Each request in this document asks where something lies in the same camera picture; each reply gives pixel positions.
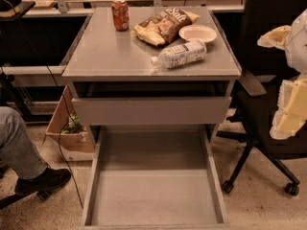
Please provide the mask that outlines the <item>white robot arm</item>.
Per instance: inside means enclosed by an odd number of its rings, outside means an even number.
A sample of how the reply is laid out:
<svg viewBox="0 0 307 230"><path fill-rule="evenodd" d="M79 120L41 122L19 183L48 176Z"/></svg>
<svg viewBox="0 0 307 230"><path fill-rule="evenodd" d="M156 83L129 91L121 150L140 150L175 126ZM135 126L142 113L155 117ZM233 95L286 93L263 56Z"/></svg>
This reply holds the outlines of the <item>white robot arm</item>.
<svg viewBox="0 0 307 230"><path fill-rule="evenodd" d="M307 122L307 10L291 26L261 35L257 45L283 50L287 64L299 73L294 79L282 81L272 120L271 138L285 140L295 136Z"/></svg>

